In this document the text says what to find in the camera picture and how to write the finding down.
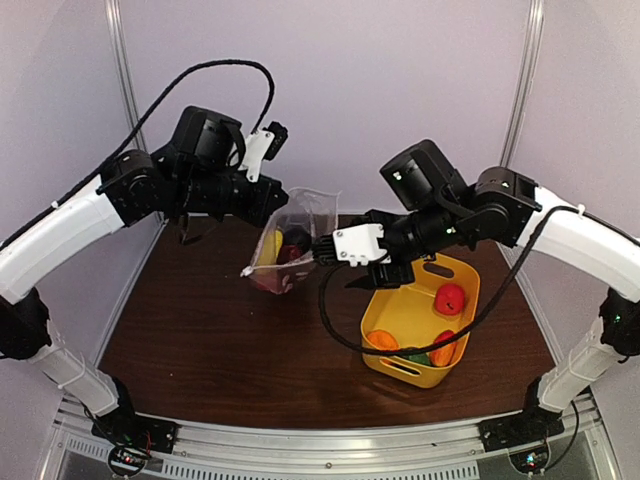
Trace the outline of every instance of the yellow plastic basket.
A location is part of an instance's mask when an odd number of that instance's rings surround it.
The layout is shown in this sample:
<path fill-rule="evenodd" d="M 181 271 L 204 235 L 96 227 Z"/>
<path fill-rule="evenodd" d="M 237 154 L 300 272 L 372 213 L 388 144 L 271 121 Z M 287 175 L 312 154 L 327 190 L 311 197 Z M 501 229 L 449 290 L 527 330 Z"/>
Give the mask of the yellow plastic basket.
<path fill-rule="evenodd" d="M 437 255 L 435 262 L 416 260 L 412 266 L 415 283 L 374 294 L 360 325 L 363 346 L 374 348 L 366 336 L 378 329 L 391 333 L 401 348 L 430 345 L 445 330 L 458 332 L 475 317 L 480 276 L 473 267 L 445 255 Z M 438 288 L 447 283 L 455 283 L 465 292 L 464 310 L 455 316 L 442 315 L 434 308 Z M 433 388 L 458 364 L 468 341 L 469 335 L 458 340 L 453 359 L 446 367 L 429 367 L 400 357 L 362 358 L 373 370 L 420 388 Z"/>

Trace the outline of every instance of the light purple wall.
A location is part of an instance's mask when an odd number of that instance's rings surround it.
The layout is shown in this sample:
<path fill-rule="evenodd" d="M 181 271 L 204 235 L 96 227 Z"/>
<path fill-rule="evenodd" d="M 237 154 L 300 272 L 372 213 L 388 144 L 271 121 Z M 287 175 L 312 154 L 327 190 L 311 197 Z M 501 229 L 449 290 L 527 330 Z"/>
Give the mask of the light purple wall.
<path fill-rule="evenodd" d="M 59 198 L 127 133 L 104 3 L 0 5 L 0 238 Z M 40 285 L 52 318 L 97 353 L 154 221 L 105 239 Z M 0 479 L 34 478 L 59 394 L 29 365 L 0 362 Z"/>
<path fill-rule="evenodd" d="M 640 4 L 546 2 L 540 60 L 512 167 L 640 236 Z M 598 313 L 606 287 L 560 262 L 525 266 L 566 353 Z M 595 385 L 627 479 L 640 471 L 640 364 Z"/>
<path fill-rule="evenodd" d="M 277 84 L 269 117 L 290 129 L 266 172 L 287 188 L 342 191 L 343 212 L 400 209 L 378 170 L 423 138 L 471 180 L 499 162 L 528 9 L 526 0 L 122 2 L 142 108 L 191 64 L 263 62 Z M 150 120 L 148 143 L 166 142 L 187 104 L 249 128 L 265 95 L 257 72 L 199 72 Z"/>

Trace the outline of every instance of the basket handle cutout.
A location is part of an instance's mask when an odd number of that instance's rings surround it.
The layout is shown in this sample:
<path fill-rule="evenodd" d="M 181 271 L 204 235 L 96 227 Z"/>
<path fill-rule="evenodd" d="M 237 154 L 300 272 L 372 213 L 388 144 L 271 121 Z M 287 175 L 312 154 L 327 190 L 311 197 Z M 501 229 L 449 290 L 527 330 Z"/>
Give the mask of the basket handle cutout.
<path fill-rule="evenodd" d="M 433 273 L 434 275 L 438 275 L 443 278 L 452 279 L 455 276 L 455 272 L 453 270 L 443 267 L 442 265 L 438 265 L 437 263 L 425 262 L 422 265 L 422 268 L 425 272 Z"/>
<path fill-rule="evenodd" d="M 395 368 L 396 370 L 400 370 L 402 373 L 408 373 L 409 375 L 413 375 L 414 377 L 420 376 L 420 370 L 416 370 L 415 368 L 407 367 L 406 365 L 402 365 L 400 363 L 396 363 L 393 360 L 388 358 L 380 359 L 380 361 L 387 367 Z"/>

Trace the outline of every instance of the white cable tie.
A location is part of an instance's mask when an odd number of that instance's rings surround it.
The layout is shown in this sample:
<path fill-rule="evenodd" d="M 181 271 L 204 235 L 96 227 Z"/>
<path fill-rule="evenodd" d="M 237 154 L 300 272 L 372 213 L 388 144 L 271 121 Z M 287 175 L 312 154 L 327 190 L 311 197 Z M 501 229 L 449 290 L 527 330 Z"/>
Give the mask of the white cable tie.
<path fill-rule="evenodd" d="M 71 385 L 73 382 L 77 382 L 78 380 L 80 380 L 82 377 L 84 377 L 84 374 L 87 373 L 87 362 L 84 359 L 84 355 L 82 355 L 82 353 L 80 354 L 80 358 L 82 359 L 82 371 L 80 372 L 79 375 L 76 375 L 75 377 L 73 377 L 71 380 L 67 380 L 64 383 L 60 383 L 58 385 L 58 388 L 60 390 L 64 389 L 65 387 Z"/>

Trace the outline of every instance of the dark brown wooden table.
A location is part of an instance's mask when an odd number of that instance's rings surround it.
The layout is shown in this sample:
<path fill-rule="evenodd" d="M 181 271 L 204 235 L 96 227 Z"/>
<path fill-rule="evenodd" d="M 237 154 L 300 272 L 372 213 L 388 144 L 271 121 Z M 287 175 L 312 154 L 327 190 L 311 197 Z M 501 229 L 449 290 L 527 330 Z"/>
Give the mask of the dark brown wooden table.
<path fill-rule="evenodd" d="M 213 220 L 193 221 L 194 232 Z M 168 227 L 138 280 L 101 367 L 129 387 L 140 412 L 218 424 L 350 428 L 441 422 L 521 408 L 527 385 L 553 366 L 520 290 L 512 285 L 438 387 L 421 390 L 368 369 L 324 331 L 322 269 L 282 296 L 239 277 L 260 231 L 227 218 L 202 242 Z M 481 307 L 507 273 L 496 245 L 447 254 L 480 273 Z M 358 341 L 371 294 L 329 288 L 336 327 Z"/>

